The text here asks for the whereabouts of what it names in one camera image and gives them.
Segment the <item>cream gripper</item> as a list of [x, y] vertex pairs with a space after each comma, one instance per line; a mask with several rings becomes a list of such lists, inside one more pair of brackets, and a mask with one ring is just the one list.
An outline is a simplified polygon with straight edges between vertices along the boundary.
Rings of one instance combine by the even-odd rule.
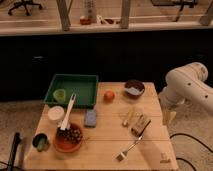
[[161, 108], [162, 108], [163, 124], [169, 125], [176, 116], [175, 106], [166, 106], [162, 104]]

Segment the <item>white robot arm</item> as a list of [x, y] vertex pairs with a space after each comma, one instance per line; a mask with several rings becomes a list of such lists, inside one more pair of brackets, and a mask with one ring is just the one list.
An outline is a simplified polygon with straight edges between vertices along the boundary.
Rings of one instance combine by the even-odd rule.
[[158, 95], [164, 125], [171, 123], [176, 116], [174, 108], [182, 105], [185, 100], [213, 114], [213, 88], [205, 84], [207, 78], [208, 70], [200, 62], [177, 67], [166, 74], [166, 86]]

